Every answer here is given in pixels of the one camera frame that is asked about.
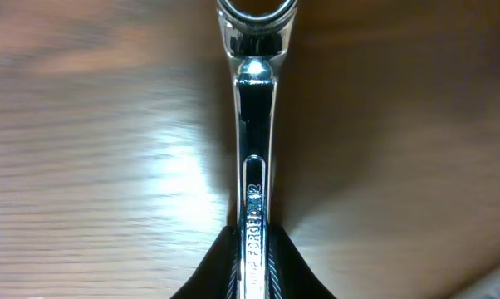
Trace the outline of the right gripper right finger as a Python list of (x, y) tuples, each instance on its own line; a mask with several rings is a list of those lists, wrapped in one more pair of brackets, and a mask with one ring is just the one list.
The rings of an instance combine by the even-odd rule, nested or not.
[(269, 286), (273, 299), (336, 299), (311, 271), (285, 229), (269, 228)]

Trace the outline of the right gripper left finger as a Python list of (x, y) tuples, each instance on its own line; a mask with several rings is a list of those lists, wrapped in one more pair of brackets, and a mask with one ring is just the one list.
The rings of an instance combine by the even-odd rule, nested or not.
[(235, 227), (224, 227), (190, 279), (171, 299), (225, 298), (236, 256), (236, 245)]

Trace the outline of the silver ring spanner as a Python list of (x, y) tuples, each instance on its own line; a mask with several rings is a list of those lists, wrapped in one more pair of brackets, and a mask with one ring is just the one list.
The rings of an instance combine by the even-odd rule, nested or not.
[(281, 298), (270, 248), (272, 137), (277, 86), (287, 56), (297, 0), (255, 16), (218, 0), (218, 21), (233, 87), (237, 136), (237, 230), (235, 295)]

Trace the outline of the blue white product box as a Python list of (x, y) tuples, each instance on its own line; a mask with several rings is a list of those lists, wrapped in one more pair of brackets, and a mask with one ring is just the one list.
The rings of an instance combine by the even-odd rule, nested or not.
[(452, 299), (500, 299), (500, 267)]

